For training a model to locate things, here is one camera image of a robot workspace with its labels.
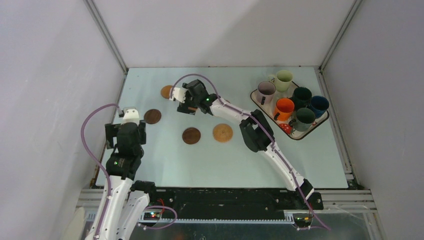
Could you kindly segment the dark wood coaster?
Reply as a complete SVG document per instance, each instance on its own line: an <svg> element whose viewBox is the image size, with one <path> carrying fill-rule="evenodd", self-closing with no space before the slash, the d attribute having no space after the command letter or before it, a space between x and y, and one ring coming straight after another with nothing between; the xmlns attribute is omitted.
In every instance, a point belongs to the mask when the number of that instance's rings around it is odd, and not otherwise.
<svg viewBox="0 0 424 240"><path fill-rule="evenodd" d="M157 124L162 118L162 113L158 109L150 109L145 112L143 119L147 124Z"/></svg>
<svg viewBox="0 0 424 240"><path fill-rule="evenodd" d="M201 132L195 127L189 127L182 133L182 140L188 145L194 145L201 139Z"/></svg>

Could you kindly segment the patterned light wood coaster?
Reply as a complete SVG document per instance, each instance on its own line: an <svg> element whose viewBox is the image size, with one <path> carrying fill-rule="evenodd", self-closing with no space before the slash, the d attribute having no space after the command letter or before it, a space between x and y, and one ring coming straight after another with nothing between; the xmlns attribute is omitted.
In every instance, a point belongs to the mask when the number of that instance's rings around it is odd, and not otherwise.
<svg viewBox="0 0 424 240"><path fill-rule="evenodd" d="M226 123L217 124L212 130L213 138L219 143L226 143L233 138L233 129Z"/></svg>

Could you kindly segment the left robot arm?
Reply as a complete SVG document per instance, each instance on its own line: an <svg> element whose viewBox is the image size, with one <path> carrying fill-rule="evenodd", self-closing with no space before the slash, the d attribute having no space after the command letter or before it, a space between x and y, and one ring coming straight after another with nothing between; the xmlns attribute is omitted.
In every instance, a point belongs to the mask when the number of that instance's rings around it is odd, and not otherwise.
<svg viewBox="0 0 424 240"><path fill-rule="evenodd" d="M106 162L109 176L99 210L87 240L127 240L142 211L153 208L158 194L153 182L142 183L135 175L144 156L146 123L143 120L106 124L106 147L112 153Z"/></svg>

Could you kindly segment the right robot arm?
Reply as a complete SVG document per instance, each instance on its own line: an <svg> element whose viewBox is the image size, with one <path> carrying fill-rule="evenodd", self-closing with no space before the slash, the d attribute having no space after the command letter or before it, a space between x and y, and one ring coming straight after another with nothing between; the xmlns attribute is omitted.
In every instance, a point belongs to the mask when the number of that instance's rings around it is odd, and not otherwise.
<svg viewBox="0 0 424 240"><path fill-rule="evenodd" d="M282 153L262 111L248 111L229 103L217 93L208 93L199 79L183 83L182 87L172 86L169 99L179 103L177 111L180 113L193 115L200 110L237 124L247 148L263 155L281 175L286 189L293 192L291 204L297 209L304 209L310 204L314 187Z"/></svg>

